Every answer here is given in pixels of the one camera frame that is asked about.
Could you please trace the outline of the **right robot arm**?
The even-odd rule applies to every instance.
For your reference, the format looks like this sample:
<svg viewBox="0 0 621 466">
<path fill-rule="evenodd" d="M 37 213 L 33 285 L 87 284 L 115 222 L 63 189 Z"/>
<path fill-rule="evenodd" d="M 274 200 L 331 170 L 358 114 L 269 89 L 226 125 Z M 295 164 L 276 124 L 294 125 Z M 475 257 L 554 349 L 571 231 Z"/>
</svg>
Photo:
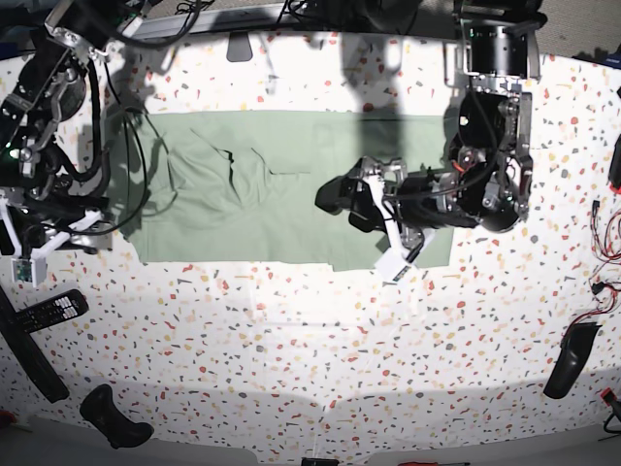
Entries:
<svg viewBox="0 0 621 466">
<path fill-rule="evenodd" d="M 130 39 L 151 1 L 59 1 L 31 31 L 34 53 L 1 100 L 1 253 L 28 262 L 111 229 L 95 61 Z M 61 124 L 91 103 L 91 161 L 79 170 L 59 145 Z"/>
</svg>

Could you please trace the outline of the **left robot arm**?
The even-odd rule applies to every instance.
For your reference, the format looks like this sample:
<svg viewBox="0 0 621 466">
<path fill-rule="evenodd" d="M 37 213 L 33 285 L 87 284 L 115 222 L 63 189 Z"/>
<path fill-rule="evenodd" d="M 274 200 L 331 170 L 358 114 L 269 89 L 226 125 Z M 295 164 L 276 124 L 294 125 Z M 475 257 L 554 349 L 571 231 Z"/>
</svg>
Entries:
<svg viewBox="0 0 621 466">
<path fill-rule="evenodd" d="M 457 1 L 457 70 L 465 85 L 458 129 L 442 170 L 412 173 L 403 158 L 360 163 L 356 190 L 366 196 L 368 227 L 389 247 L 377 268 L 410 266 L 446 227 L 504 233 L 529 215 L 532 95 L 539 79 L 536 33 L 547 22 L 539 1 Z"/>
</svg>

